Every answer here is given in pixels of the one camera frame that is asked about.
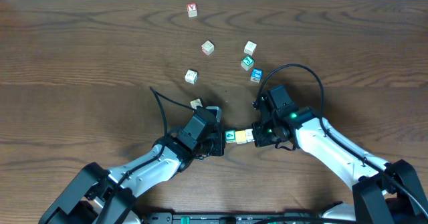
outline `wooden cube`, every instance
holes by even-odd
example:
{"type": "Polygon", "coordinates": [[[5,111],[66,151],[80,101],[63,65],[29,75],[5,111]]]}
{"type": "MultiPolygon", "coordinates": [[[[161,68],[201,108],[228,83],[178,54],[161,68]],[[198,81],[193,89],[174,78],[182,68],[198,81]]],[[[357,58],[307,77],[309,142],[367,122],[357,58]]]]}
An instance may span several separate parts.
{"type": "Polygon", "coordinates": [[[236,144],[245,144],[247,142],[247,134],[245,130],[235,132],[236,144]]]}
{"type": "Polygon", "coordinates": [[[245,69],[247,71],[250,68],[252,68],[253,65],[254,65],[254,59],[251,58],[251,56],[247,56],[241,61],[241,66],[243,67],[243,69],[245,69]]]}
{"type": "Polygon", "coordinates": [[[255,47],[257,47],[257,44],[253,43],[252,41],[248,41],[247,45],[243,49],[243,52],[249,55],[253,55],[255,47]]]}
{"type": "Polygon", "coordinates": [[[206,55],[212,54],[214,52],[214,44],[211,43],[209,40],[206,41],[202,45],[202,52],[205,53],[206,55]]]}
{"type": "Polygon", "coordinates": [[[245,134],[247,135],[247,142],[253,142],[254,141],[253,129],[245,130],[245,134]]]}
{"type": "Polygon", "coordinates": [[[225,132],[226,143],[234,143],[235,142],[235,131],[228,130],[225,132]]]}
{"type": "Polygon", "coordinates": [[[189,14],[189,17],[198,16],[198,8],[196,7],[196,3],[187,4],[187,14],[189,14]]]}
{"type": "Polygon", "coordinates": [[[263,70],[254,69],[253,73],[251,74],[250,80],[252,82],[260,83],[261,76],[263,75],[263,70]]]}
{"type": "Polygon", "coordinates": [[[197,106],[203,107],[201,99],[191,101],[190,106],[194,109],[196,109],[197,106]]]}
{"type": "Polygon", "coordinates": [[[196,84],[196,80],[198,80],[198,73],[192,70],[187,70],[185,80],[188,83],[196,84]]]}

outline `wood grain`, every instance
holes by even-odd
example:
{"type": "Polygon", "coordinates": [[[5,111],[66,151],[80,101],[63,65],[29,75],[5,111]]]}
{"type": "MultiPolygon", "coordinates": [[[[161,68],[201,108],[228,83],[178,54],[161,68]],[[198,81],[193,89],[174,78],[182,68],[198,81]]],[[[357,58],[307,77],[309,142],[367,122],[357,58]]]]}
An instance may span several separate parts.
{"type": "MultiPolygon", "coordinates": [[[[35,223],[76,173],[147,152],[163,133],[149,86],[220,106],[224,125],[258,119],[258,84],[239,63],[248,40],[265,75],[311,67],[326,117],[363,148],[404,158],[428,189],[427,0],[0,0],[0,220],[35,223]],[[198,4],[189,19],[185,5],[198,4]],[[206,57],[200,46],[215,44],[206,57]],[[184,81],[197,70],[195,86],[184,81]]],[[[301,70],[278,73],[301,106],[319,106],[301,70]]],[[[191,113],[165,104],[169,127],[191,113]]],[[[140,198],[139,208],[283,211],[352,202],[302,151],[230,144],[140,198]]]]}

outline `yellow cube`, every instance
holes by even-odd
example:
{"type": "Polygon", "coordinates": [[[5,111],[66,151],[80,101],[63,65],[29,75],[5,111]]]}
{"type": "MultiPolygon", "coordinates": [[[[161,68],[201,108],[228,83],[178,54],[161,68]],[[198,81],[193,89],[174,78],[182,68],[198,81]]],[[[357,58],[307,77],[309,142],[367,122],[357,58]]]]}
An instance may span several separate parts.
{"type": "Polygon", "coordinates": [[[245,144],[247,142],[247,133],[245,130],[235,132],[236,144],[245,144]]]}

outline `brown tabletop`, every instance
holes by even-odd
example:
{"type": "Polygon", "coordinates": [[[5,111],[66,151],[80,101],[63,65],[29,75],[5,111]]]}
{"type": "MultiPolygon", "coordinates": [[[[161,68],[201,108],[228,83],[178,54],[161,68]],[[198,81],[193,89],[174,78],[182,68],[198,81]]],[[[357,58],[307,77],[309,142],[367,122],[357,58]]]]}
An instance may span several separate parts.
{"type": "MultiPolygon", "coordinates": [[[[290,63],[317,72],[336,129],[411,163],[428,191],[427,0],[0,0],[1,222],[38,221],[89,162],[108,168],[149,151],[163,134],[149,86],[185,104],[202,98],[224,125],[249,127],[259,118],[259,84],[240,66],[249,40],[264,76],[290,63]],[[188,69],[199,73],[194,86],[188,69]]],[[[319,107],[305,71],[284,70],[276,84],[319,107]]],[[[191,117],[164,107],[169,128],[191,117]]],[[[262,212],[333,201],[352,203],[351,191],[319,160],[251,143],[193,162],[138,207],[262,212]]]]}

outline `blue cube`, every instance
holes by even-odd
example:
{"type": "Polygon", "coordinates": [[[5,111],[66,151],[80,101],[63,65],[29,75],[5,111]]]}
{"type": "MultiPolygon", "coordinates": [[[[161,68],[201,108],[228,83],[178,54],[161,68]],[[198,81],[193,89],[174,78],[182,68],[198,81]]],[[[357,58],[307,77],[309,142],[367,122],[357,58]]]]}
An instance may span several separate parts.
{"type": "Polygon", "coordinates": [[[263,70],[254,69],[253,73],[251,74],[250,80],[256,83],[260,83],[262,75],[263,75],[263,70]]]}

